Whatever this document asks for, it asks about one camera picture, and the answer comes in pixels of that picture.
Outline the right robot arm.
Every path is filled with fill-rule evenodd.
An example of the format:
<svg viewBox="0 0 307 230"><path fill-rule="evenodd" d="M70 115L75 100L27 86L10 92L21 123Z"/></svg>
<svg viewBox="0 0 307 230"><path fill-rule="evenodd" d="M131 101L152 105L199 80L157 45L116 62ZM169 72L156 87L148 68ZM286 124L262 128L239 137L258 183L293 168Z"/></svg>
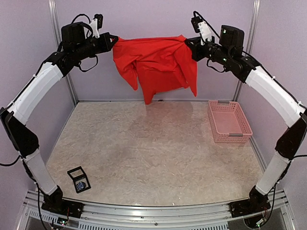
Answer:
<svg viewBox="0 0 307 230"><path fill-rule="evenodd" d="M243 50L244 32L222 25L219 42L212 35L213 29L205 21L193 22L198 38L185 41L192 51L192 59L221 64L242 83L258 92L282 117L287 130L278 139L275 154L263 176L251 189L248 199L229 204L232 217L250 215L273 208L268 193L286 175L292 160L307 132L307 109L286 90L254 57Z"/></svg>

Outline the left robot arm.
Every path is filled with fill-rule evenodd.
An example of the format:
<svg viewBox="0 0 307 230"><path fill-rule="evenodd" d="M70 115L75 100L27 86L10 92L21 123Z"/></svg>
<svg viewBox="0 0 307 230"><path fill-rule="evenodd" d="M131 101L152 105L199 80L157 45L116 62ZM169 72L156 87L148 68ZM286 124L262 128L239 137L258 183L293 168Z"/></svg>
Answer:
<svg viewBox="0 0 307 230"><path fill-rule="evenodd" d="M38 71L17 96L0 110L0 120L9 140L18 153L28 176L43 195L40 207L51 213L79 218L83 204L63 198L59 185L51 177L40 153L39 139L27 123L33 111L56 84L74 68L81 68L87 58L98 58L101 53L112 50L118 37L109 32L101 34L103 27L100 14L89 23L73 20L61 29L61 42L57 51L47 57Z"/></svg>

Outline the red t-shirt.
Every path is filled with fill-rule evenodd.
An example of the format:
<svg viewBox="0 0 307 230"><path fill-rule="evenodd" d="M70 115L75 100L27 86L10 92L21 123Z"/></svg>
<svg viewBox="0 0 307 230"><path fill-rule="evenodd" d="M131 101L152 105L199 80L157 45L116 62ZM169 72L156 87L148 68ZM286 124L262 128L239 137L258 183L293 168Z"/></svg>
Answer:
<svg viewBox="0 0 307 230"><path fill-rule="evenodd" d="M119 39L113 60L120 76L133 90L142 89L145 104L162 92L189 88L197 95L197 62L182 35Z"/></svg>

